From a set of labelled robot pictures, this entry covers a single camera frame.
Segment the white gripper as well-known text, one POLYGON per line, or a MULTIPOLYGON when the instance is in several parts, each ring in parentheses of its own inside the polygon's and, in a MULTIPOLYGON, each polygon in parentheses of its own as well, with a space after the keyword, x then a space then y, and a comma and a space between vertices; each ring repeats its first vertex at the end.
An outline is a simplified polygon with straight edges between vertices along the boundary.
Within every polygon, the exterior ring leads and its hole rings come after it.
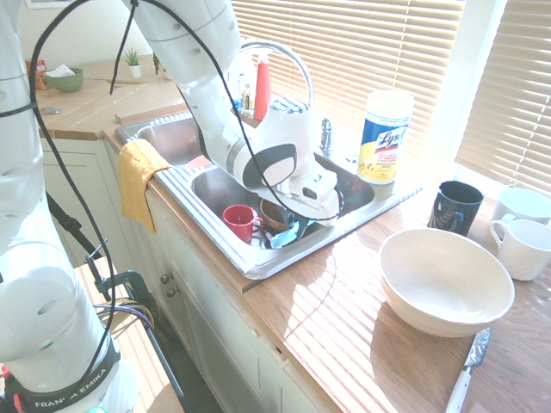
POLYGON ((302 176, 288 178, 279 185, 285 206, 309 219, 332 219, 339 212, 337 174, 314 165, 302 176))

